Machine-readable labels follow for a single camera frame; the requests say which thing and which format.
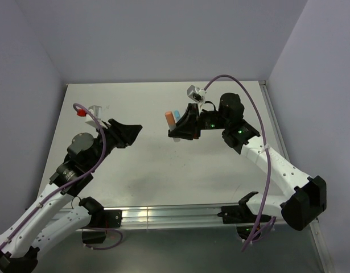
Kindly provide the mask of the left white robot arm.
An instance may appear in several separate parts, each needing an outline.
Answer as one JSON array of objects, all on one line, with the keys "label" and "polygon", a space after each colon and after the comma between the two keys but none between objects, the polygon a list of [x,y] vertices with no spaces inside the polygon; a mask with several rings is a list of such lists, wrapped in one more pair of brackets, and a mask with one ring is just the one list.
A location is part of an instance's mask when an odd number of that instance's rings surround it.
[{"label": "left white robot arm", "polygon": [[93,167],[115,148],[132,145],[141,125],[123,125],[114,119],[102,123],[98,136],[79,133],[67,148],[67,155],[36,201],[15,224],[0,235],[0,270],[33,272],[47,251],[81,228],[119,227],[104,207],[92,197],[82,198],[74,209],[52,222],[62,207],[71,202],[93,180]]}]

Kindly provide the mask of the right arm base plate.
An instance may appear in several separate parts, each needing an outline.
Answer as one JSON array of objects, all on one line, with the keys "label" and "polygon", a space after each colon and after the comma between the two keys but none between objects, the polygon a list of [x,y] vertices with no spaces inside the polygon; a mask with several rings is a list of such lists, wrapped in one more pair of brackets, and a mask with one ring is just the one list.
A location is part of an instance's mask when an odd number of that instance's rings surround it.
[{"label": "right arm base plate", "polygon": [[222,218],[223,224],[251,223],[250,226],[236,228],[237,234],[242,240],[248,239],[257,218],[246,205],[222,206],[217,216]]}]

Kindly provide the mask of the orange marker pen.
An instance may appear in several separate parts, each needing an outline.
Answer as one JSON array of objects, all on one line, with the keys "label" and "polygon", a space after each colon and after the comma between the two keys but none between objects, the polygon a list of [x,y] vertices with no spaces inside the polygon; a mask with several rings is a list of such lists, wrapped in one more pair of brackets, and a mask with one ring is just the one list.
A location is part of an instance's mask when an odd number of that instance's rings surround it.
[{"label": "orange marker pen", "polygon": [[172,137],[174,142],[180,142],[180,138],[176,136],[176,124],[174,123],[173,125],[170,126],[170,132],[169,136]]}]

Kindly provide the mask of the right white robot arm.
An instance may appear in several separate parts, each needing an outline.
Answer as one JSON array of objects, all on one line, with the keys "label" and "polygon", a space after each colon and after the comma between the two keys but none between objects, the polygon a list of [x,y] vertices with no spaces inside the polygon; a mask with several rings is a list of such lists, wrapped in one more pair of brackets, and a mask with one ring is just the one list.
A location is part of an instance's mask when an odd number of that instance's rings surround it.
[{"label": "right white robot arm", "polygon": [[297,231],[303,230],[327,208],[327,184],[320,176],[311,177],[264,143],[262,135],[244,119],[240,97],[225,93],[216,110],[202,108],[206,101],[196,94],[178,121],[165,113],[170,138],[195,140],[203,130],[221,130],[224,142],[266,173],[275,182],[280,196],[257,191],[241,198],[235,206],[224,206],[218,214],[225,224],[266,223],[280,217]]}]

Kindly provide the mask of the blue pen cap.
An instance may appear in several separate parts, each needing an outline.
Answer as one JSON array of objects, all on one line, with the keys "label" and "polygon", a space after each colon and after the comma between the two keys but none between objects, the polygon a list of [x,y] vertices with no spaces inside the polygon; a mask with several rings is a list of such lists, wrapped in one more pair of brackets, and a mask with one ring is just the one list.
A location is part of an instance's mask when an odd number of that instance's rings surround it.
[{"label": "blue pen cap", "polygon": [[174,116],[175,122],[178,122],[181,119],[181,115],[178,110],[173,111],[173,116]]}]

